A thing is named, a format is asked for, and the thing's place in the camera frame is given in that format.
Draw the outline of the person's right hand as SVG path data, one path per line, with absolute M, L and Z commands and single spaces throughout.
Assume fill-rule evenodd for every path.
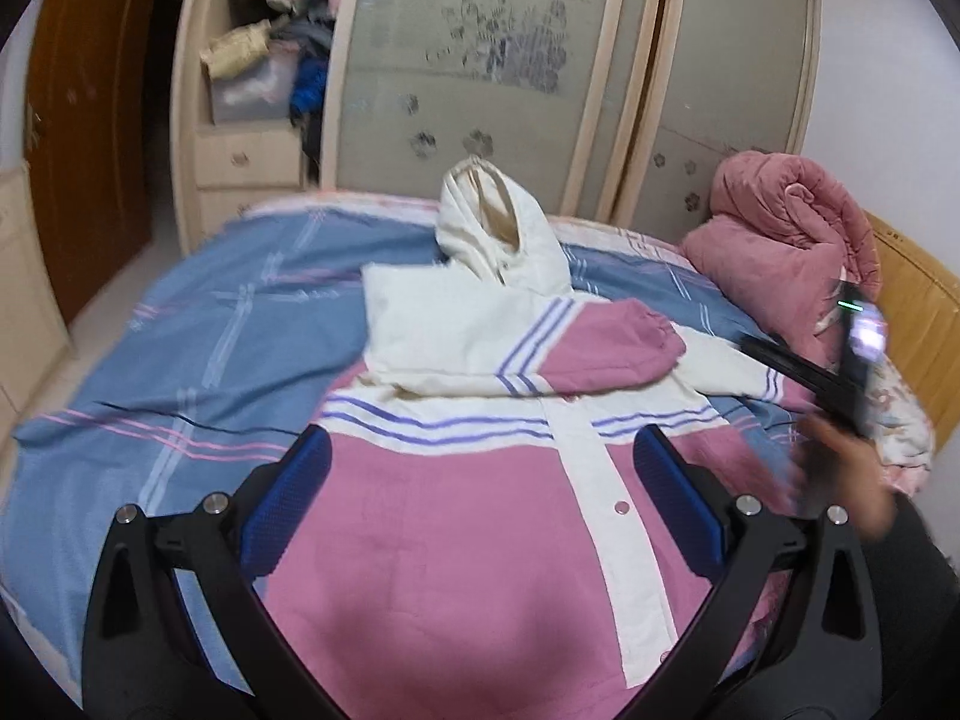
M 839 505 L 862 539 L 884 538 L 895 520 L 896 504 L 875 445 L 815 413 L 805 415 L 797 429 L 802 436 L 804 502 L 823 509 Z

